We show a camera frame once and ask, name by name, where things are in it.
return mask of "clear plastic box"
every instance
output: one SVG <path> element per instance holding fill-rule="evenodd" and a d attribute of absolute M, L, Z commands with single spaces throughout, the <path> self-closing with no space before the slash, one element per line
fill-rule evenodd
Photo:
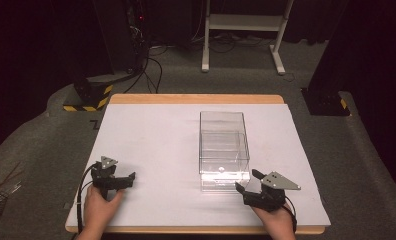
<path fill-rule="evenodd" d="M 242 112 L 201 112 L 200 175 L 205 192 L 235 192 L 250 180 L 249 152 Z"/>

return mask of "white metal stand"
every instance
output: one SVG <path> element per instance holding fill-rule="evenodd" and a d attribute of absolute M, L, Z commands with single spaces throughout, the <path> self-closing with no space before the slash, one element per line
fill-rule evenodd
<path fill-rule="evenodd" d="M 247 31 L 268 31 L 278 32 L 275 45 L 270 45 L 270 52 L 276 65 L 279 75 L 285 74 L 285 68 L 279 56 L 279 47 L 282 42 L 283 33 L 288 23 L 294 0 L 288 0 L 285 12 L 282 16 L 251 16 L 251 15 L 228 15 L 211 14 L 210 0 L 207 0 L 205 18 L 204 49 L 202 55 L 202 71 L 210 70 L 209 34 L 210 29 L 224 30 L 247 30 Z"/>

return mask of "transparent acrylic container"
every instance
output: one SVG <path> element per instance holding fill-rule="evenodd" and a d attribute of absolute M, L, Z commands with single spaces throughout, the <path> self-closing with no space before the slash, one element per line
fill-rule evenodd
<path fill-rule="evenodd" d="M 242 112 L 201 112 L 199 161 L 201 190 L 236 192 L 250 180 L 249 152 Z"/>

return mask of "silver bracket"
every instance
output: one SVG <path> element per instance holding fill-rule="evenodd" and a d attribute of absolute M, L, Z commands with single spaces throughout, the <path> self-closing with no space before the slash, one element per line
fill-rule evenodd
<path fill-rule="evenodd" d="M 114 160 L 109 157 L 101 156 L 101 164 L 102 164 L 102 169 L 107 169 L 115 164 L 117 164 L 118 161 Z"/>
<path fill-rule="evenodd" d="M 301 187 L 280 175 L 278 172 L 271 172 L 260 180 L 264 184 L 273 189 L 301 190 Z"/>

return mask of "gray carpet floor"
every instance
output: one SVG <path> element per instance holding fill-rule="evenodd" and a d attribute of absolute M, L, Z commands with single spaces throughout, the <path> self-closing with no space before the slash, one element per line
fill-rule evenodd
<path fill-rule="evenodd" d="M 279 76 L 267 41 L 236 46 L 226 53 L 210 52 L 210 71 L 201 72 L 202 51 L 170 47 L 150 54 L 163 67 L 160 93 L 279 94 L 289 105 L 332 226 L 321 235 L 298 239 L 396 239 L 396 185 L 373 147 L 350 93 L 340 95 L 352 116 L 311 116 L 300 89 L 307 87 L 326 47 L 282 43 L 287 74 Z M 223 51 L 225 45 L 212 44 Z M 149 62 L 156 82 L 159 68 Z M 112 94 L 133 80 L 118 83 Z M 85 170 L 98 130 L 99 112 L 65 112 L 72 86 L 50 96 L 45 112 L 20 126 L 0 146 L 0 181 L 20 162 L 23 173 L 4 188 L 22 181 L 0 217 L 0 239 L 69 240 L 64 224 Z M 145 77 L 131 89 L 148 93 Z M 266 236 L 110 235 L 107 239 L 267 239 Z"/>

